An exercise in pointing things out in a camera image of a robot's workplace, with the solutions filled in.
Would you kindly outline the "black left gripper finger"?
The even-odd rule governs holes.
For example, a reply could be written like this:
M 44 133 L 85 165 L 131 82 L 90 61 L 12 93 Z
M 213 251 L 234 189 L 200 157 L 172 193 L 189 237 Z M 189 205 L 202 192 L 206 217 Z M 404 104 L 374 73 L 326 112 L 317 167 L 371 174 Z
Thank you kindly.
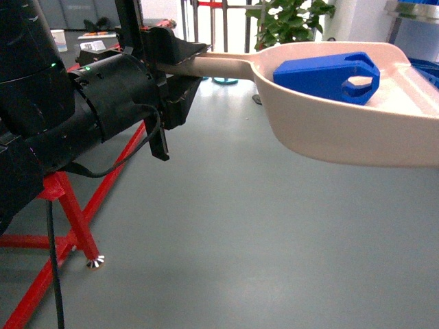
M 172 75 L 167 79 L 168 96 L 162 122 L 166 130 L 184 125 L 202 81 L 201 77 Z
M 147 61 L 153 64 L 177 65 L 210 48 L 205 43 L 177 38 L 168 27 L 151 27 L 147 30 Z

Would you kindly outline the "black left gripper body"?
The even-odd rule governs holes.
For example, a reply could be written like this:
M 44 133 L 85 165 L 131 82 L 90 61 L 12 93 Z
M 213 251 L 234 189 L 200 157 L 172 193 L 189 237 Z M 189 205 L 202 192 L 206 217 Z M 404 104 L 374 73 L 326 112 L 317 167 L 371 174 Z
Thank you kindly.
M 147 66 L 141 32 L 122 34 L 122 48 L 81 48 L 70 75 L 97 120 L 101 142 L 144 121 L 152 155 L 169 160 L 161 123 L 162 88 Z

